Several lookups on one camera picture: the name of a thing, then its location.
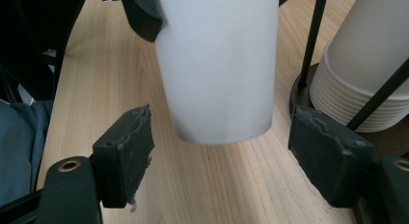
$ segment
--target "paper cup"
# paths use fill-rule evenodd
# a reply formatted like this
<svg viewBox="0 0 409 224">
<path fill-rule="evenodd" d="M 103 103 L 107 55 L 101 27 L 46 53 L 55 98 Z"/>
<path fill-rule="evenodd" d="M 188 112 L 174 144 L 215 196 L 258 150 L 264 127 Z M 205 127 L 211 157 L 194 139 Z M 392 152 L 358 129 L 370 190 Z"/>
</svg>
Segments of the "paper cup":
<svg viewBox="0 0 409 224">
<path fill-rule="evenodd" d="M 182 139 L 228 144 L 271 127 L 278 0 L 158 0 L 155 41 Z"/>
<path fill-rule="evenodd" d="M 374 94 L 409 57 L 409 0 L 356 0 L 328 48 L 335 74 Z M 391 98 L 409 99 L 409 81 Z"/>
<path fill-rule="evenodd" d="M 311 90 L 311 100 L 314 107 L 329 115 L 343 125 L 347 125 L 361 110 L 374 93 L 364 93 L 361 89 L 343 81 L 337 75 L 338 70 L 332 65 L 332 56 L 328 49 L 316 71 Z M 376 132 L 395 125 L 409 113 L 409 99 L 388 98 L 374 113 L 372 113 L 358 128 L 358 132 Z"/>
</svg>

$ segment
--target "cup rim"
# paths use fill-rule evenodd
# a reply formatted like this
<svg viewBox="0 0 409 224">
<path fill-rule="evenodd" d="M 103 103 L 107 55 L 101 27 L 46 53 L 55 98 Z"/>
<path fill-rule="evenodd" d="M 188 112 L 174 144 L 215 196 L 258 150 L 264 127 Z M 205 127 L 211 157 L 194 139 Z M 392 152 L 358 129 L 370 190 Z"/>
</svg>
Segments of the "cup rim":
<svg viewBox="0 0 409 224">
<path fill-rule="evenodd" d="M 328 42 L 328 44 L 325 46 L 324 49 L 324 54 L 323 54 L 323 61 L 321 61 L 320 64 L 322 64 L 322 62 L 325 64 L 325 68 L 327 69 L 327 71 L 331 74 L 331 76 L 333 76 L 337 81 L 340 82 L 340 84 L 342 84 L 344 87 L 348 88 L 351 91 L 356 92 L 357 94 L 363 96 L 363 97 L 367 97 L 367 98 L 372 98 L 372 96 L 376 93 L 374 92 L 373 94 L 363 90 L 361 88 L 357 88 L 353 85 L 351 85 L 350 83 L 344 81 L 342 78 L 340 78 L 333 70 L 333 67 L 331 66 L 330 62 L 329 62 L 329 56 L 328 56 L 328 49 L 329 46 L 331 45 L 332 40 L 330 40 Z M 403 100 L 409 100 L 409 95 L 408 96 L 394 96 L 394 95 L 390 95 L 386 101 L 403 101 Z"/>
<path fill-rule="evenodd" d="M 330 91 L 322 92 L 325 97 L 328 97 L 331 94 L 337 95 L 338 97 L 342 98 L 343 104 L 351 106 L 354 109 L 361 109 L 368 102 L 368 98 L 359 97 L 357 95 L 347 95 L 346 92 L 348 89 L 335 87 L 336 85 L 331 83 L 337 83 L 337 81 L 332 81 L 330 78 L 326 78 L 326 80 L 323 80 L 322 83 L 325 84 L 325 87 L 327 87 L 327 89 Z M 395 112 L 407 108 L 409 108 L 409 100 L 386 100 L 377 110 L 383 112 Z"/>
</svg>

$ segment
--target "light wood tabletop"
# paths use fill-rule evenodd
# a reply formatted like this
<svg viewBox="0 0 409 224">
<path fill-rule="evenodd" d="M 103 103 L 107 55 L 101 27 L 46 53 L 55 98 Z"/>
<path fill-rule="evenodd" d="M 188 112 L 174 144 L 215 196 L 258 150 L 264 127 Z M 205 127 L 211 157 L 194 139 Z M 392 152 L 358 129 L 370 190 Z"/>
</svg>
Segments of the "light wood tabletop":
<svg viewBox="0 0 409 224">
<path fill-rule="evenodd" d="M 154 44 L 129 27 L 121 2 L 87 0 L 73 28 L 45 144 L 46 170 L 92 145 L 120 115 L 150 104 L 155 148 L 137 210 L 102 209 L 104 223 L 356 223 L 330 207 L 287 148 L 288 100 L 300 73 L 315 0 L 280 8 L 273 126 L 227 146 L 200 146 L 173 131 Z M 328 0 L 313 63 L 355 0 Z"/>
</svg>

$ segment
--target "cup stack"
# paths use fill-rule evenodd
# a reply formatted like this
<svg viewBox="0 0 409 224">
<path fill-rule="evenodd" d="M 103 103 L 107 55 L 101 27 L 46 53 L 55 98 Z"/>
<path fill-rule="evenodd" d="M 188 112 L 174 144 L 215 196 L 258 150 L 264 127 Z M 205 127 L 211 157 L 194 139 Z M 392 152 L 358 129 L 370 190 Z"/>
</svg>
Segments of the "cup stack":
<svg viewBox="0 0 409 224">
<path fill-rule="evenodd" d="M 346 125 L 409 57 L 409 0 L 356 0 L 327 44 L 310 90 L 314 107 Z M 409 113 L 409 81 L 357 129 L 389 128 Z"/>
</svg>

